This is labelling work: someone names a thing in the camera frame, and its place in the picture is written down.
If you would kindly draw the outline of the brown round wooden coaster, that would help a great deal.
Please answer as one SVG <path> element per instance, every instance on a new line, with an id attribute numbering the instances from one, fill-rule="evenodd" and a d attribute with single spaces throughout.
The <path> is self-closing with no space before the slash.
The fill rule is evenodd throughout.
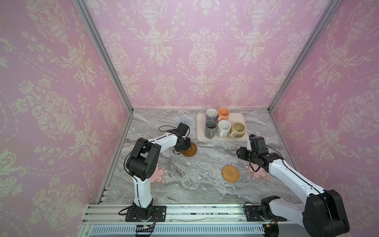
<path id="1" fill-rule="evenodd" d="M 191 147 L 182 152 L 185 157 L 193 157 L 197 153 L 197 146 L 191 143 Z"/>

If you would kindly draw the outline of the blue woven round coaster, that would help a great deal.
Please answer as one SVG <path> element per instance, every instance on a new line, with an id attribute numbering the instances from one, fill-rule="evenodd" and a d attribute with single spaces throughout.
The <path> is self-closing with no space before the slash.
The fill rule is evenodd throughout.
<path id="1" fill-rule="evenodd" d="M 179 126 L 181 123 L 187 125 L 189 128 L 191 128 L 191 121 L 188 118 L 181 118 L 177 122 L 177 126 Z"/>

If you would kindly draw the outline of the woven rattan round coaster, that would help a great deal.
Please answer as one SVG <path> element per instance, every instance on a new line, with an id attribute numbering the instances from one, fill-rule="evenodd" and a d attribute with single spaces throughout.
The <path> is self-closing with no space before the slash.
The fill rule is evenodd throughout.
<path id="1" fill-rule="evenodd" d="M 240 172 L 236 167 L 228 165 L 222 169 L 222 177 L 228 183 L 236 183 L 240 179 Z"/>

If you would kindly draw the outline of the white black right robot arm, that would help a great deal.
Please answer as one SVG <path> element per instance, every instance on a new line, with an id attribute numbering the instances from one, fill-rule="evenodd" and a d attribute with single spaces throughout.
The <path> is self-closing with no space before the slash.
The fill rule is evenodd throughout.
<path id="1" fill-rule="evenodd" d="M 281 180 L 302 201 L 294 204 L 278 196 L 261 200 L 260 216 L 267 221 L 283 217 L 302 227 L 312 237 L 336 237 L 350 231 L 341 195 L 311 182 L 277 153 L 263 153 L 240 147 L 237 157 L 257 164 Z"/>

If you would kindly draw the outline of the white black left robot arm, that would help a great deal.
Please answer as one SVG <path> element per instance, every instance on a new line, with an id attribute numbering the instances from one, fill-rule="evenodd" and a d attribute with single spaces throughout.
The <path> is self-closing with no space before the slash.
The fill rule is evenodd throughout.
<path id="1" fill-rule="evenodd" d="M 181 153 L 191 148 L 191 140 L 176 132 L 167 132 L 153 139 L 139 138 L 126 159 L 124 168 L 131 175 L 134 185 L 130 213 L 137 220 L 147 221 L 153 215 L 151 177 L 156 170 L 160 153 L 172 147 L 175 152 Z"/>

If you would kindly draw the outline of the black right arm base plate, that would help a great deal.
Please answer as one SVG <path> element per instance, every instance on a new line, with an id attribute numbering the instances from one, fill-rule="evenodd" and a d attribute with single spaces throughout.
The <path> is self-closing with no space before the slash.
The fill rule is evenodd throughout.
<path id="1" fill-rule="evenodd" d="M 248 222 L 287 222 L 287 219 L 283 217 L 273 216 L 271 219 L 263 218 L 258 206 L 245 205 L 242 209 Z"/>

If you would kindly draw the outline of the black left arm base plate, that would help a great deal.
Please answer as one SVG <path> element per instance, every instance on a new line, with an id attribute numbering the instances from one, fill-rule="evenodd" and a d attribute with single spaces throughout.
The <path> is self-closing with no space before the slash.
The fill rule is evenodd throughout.
<path id="1" fill-rule="evenodd" d="M 138 206 L 129 207 L 126 212 L 125 222 L 165 222 L 167 206 L 153 205 L 147 209 Z"/>

